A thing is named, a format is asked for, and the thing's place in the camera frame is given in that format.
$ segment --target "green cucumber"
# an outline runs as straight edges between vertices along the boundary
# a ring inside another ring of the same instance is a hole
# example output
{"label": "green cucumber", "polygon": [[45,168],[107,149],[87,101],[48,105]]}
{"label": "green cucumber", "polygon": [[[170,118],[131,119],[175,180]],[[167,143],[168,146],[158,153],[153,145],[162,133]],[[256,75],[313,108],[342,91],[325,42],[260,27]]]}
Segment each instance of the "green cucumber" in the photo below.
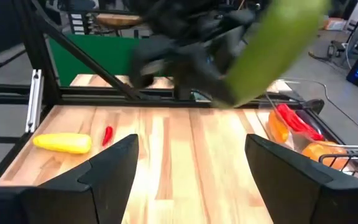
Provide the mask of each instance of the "green cucumber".
{"label": "green cucumber", "polygon": [[315,38],[327,10],[327,0],[273,0],[258,32],[224,79],[236,99],[229,106],[254,99],[288,70]]}

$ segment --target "red chili pepper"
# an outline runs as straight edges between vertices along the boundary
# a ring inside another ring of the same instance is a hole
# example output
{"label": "red chili pepper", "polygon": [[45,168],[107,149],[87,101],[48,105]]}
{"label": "red chili pepper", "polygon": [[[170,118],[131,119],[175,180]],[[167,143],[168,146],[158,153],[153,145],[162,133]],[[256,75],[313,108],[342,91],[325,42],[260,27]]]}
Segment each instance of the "red chili pepper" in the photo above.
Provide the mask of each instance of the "red chili pepper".
{"label": "red chili pepper", "polygon": [[112,138],[112,127],[107,126],[106,131],[104,133],[102,146],[106,146],[106,144],[111,140],[111,138]]}
{"label": "red chili pepper", "polygon": [[301,132],[315,141],[324,140],[324,136],[319,134],[310,125],[306,124],[296,113],[286,104],[279,104],[276,107],[284,121],[296,132]]}

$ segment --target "orange bell pepper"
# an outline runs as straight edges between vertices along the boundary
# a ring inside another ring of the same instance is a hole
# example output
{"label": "orange bell pepper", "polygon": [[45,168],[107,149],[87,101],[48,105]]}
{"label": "orange bell pepper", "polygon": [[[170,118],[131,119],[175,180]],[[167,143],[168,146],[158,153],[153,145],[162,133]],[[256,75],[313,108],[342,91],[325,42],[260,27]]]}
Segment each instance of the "orange bell pepper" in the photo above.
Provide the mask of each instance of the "orange bell pepper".
{"label": "orange bell pepper", "polygon": [[274,110],[272,110],[272,112],[270,112],[270,114],[268,115],[268,127],[275,142],[281,144],[287,141],[290,131],[280,120]]}
{"label": "orange bell pepper", "polygon": [[[325,144],[335,144],[334,142],[330,141],[316,141],[310,143],[303,151],[302,154],[304,156],[309,157],[310,159],[318,162],[318,159],[320,156],[325,154],[346,154],[346,150],[341,147],[334,147],[334,146],[325,146],[321,143]],[[333,162],[333,157],[328,157],[326,159],[323,159],[323,164],[326,166],[330,166]],[[334,169],[341,170],[344,168],[348,158],[346,157],[338,157],[336,158],[334,164],[331,166]]]}

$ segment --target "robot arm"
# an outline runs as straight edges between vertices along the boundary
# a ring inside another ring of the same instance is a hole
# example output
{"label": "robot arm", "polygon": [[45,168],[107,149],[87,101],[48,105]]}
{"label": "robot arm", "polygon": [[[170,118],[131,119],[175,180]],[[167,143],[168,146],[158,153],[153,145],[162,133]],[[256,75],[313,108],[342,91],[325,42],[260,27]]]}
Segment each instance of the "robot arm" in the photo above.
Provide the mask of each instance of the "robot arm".
{"label": "robot arm", "polygon": [[285,72],[318,30],[326,0],[279,0],[268,8],[245,50],[239,42],[254,21],[248,10],[216,18],[212,0],[127,0],[155,35],[134,49],[128,76],[144,88],[154,76],[142,69],[163,60],[176,85],[211,95],[218,106],[252,100]]}

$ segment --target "green backdrop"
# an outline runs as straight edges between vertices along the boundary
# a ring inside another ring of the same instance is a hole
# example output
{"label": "green backdrop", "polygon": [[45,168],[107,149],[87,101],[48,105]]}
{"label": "green backdrop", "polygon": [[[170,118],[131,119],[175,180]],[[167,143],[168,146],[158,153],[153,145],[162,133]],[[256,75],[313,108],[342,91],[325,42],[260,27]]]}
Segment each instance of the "green backdrop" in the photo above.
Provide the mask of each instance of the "green backdrop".
{"label": "green backdrop", "polygon": [[[97,35],[69,34],[67,37],[112,75],[126,73],[129,53],[141,41],[133,38]],[[62,86],[69,86],[77,74],[94,74],[94,71],[72,56],[53,39],[49,39],[49,43]]]}

